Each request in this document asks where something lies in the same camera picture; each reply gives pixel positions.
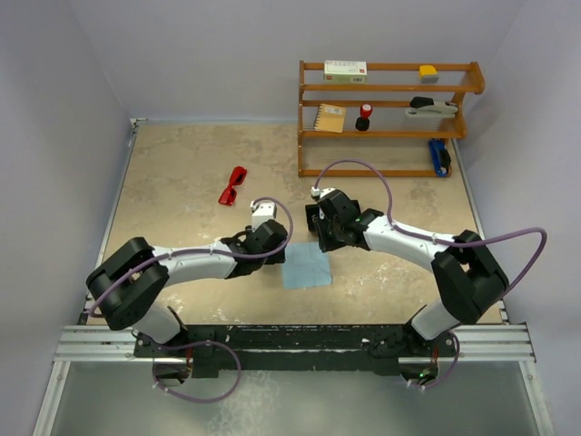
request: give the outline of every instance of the blue stapler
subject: blue stapler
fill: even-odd
[[[446,150],[444,141],[441,139],[430,139],[428,146],[429,154],[434,164],[434,171],[439,177],[448,177],[452,160],[450,159],[448,150]]]

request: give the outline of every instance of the red safety glasses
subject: red safety glasses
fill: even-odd
[[[246,168],[241,166],[237,166],[232,170],[230,181],[228,182],[228,187],[224,189],[224,192],[220,196],[218,203],[225,204],[227,206],[232,206],[234,204],[234,200],[236,200],[236,191],[234,190],[234,186],[241,185],[242,182],[244,182],[247,172],[248,171]]]

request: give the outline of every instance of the notebook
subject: notebook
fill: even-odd
[[[344,107],[331,106],[330,104],[321,104],[315,120],[315,130],[320,132],[343,132],[345,123],[345,114],[347,110]]]

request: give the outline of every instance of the blue cloth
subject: blue cloth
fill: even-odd
[[[331,284],[329,256],[318,243],[290,243],[282,265],[284,289],[310,288]]]

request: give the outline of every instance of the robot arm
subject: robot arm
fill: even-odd
[[[508,287],[508,279],[487,247],[459,249],[435,243],[479,241],[471,231],[459,236],[431,233],[406,224],[398,227],[429,236],[422,241],[398,232],[380,211],[361,212],[359,203],[344,192],[327,188],[313,191],[317,204],[306,206],[309,230],[316,232],[323,252],[344,246],[393,254],[433,273],[440,300],[422,308],[407,326],[431,341],[460,324],[474,324]]]
[[[101,297],[99,308],[109,328],[133,327],[158,343],[168,343],[184,329],[174,311],[155,301],[164,287],[199,279],[232,279],[258,271],[264,264],[284,263],[284,250],[261,256],[279,247],[288,236],[274,219],[276,205],[260,203],[252,209],[251,226],[209,245],[164,248],[151,246],[142,237],[123,245],[86,280],[95,300],[98,302]],[[133,269],[140,271],[111,291]]]

